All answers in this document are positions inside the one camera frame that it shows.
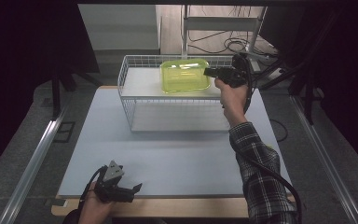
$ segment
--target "person's right hand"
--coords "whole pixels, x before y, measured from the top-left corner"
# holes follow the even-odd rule
[[[246,122],[247,120],[243,114],[243,108],[246,103],[248,87],[243,85],[233,89],[219,78],[214,80],[214,85],[221,91],[220,103],[225,108],[224,115],[231,128]]]

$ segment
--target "container lid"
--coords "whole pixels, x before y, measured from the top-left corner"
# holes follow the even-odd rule
[[[203,75],[208,67],[203,59],[167,61],[161,64],[161,88],[166,93],[199,91],[211,86],[210,78]]]

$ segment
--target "white wire rack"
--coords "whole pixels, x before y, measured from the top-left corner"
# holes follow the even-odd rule
[[[231,56],[188,56],[202,58],[210,67],[231,66]],[[205,91],[164,93],[159,67],[180,55],[127,55],[118,76],[118,93],[128,123],[138,131],[212,131],[229,128],[220,104],[220,91],[212,85]]]

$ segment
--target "dark sleeve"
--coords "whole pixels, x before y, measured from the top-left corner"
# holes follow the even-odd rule
[[[279,174],[278,153],[261,141],[251,122],[233,127],[229,134],[240,166],[243,194],[248,203],[251,223],[296,223],[296,209],[287,199],[284,186],[246,160],[257,161]]]

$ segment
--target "plaid sleeve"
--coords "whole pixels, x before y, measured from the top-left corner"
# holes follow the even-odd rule
[[[265,175],[245,158],[257,161],[275,173],[280,173],[278,153],[260,139],[251,122],[229,130],[238,149],[236,159],[243,181],[243,194],[248,203],[251,223],[296,223],[296,209],[286,197],[284,186],[270,175]]]

